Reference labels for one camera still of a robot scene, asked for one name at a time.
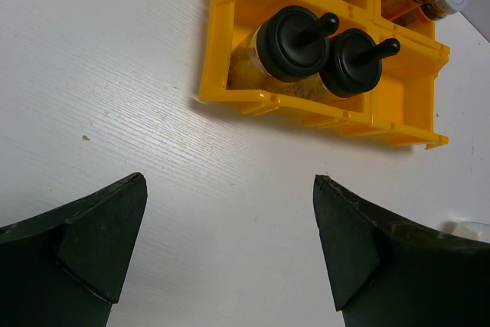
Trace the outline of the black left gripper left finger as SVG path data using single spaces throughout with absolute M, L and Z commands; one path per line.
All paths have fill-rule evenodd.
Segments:
M 105 326 L 148 198 L 133 173 L 1 229 L 3 326 Z

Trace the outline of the black-lid white spice jar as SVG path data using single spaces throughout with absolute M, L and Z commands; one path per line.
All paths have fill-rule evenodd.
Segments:
M 333 103 L 367 93 L 381 79 L 383 59 L 400 49 L 396 38 L 376 43 L 367 32 L 350 28 L 330 40 L 327 63 L 316 75 L 287 86 L 283 94 Z

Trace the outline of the white-lid seasoning jar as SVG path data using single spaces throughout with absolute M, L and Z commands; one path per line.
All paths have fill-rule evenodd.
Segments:
M 462 12 L 468 3 L 469 0 L 436 0 L 401 15 L 394 20 L 394 23 L 403 27 L 416 22 L 430 24 Z

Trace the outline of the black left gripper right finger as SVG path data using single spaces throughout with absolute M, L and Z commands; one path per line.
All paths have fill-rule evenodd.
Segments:
M 347 326 L 487 326 L 489 245 L 411 221 L 326 175 L 313 207 Z

